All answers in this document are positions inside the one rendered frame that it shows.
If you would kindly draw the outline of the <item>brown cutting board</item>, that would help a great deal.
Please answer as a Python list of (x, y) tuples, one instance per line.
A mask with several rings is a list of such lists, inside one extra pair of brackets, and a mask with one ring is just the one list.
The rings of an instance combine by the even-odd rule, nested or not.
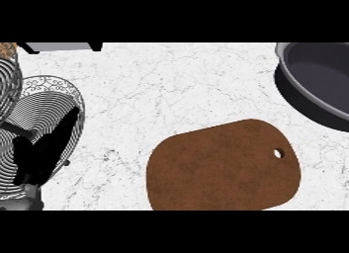
[(173, 135), (147, 166), (154, 210), (263, 210), (292, 199), (299, 181), (290, 142), (260, 120)]

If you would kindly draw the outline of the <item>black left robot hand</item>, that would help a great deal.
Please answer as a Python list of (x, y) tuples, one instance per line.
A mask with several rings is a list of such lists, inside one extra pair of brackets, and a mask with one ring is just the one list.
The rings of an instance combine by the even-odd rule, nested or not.
[(79, 107), (74, 107), (64, 115), (54, 131), (46, 133), (36, 143), (22, 136), (12, 139), (14, 162), (18, 166), (15, 186), (22, 184), (43, 186), (49, 181), (70, 141), (77, 115)]

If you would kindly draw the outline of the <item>grey and black appliance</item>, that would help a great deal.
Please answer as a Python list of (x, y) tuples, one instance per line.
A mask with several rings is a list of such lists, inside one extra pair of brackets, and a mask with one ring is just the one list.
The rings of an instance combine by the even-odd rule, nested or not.
[(18, 42), (18, 47), (28, 54), (39, 54), (43, 51), (59, 50), (85, 50), (99, 51), (102, 49), (101, 42)]

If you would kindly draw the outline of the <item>dark grey pot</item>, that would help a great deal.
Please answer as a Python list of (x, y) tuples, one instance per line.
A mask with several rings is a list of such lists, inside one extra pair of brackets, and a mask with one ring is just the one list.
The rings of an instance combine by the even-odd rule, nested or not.
[(349, 132), (349, 42), (278, 42), (275, 55), (289, 104), (320, 125)]

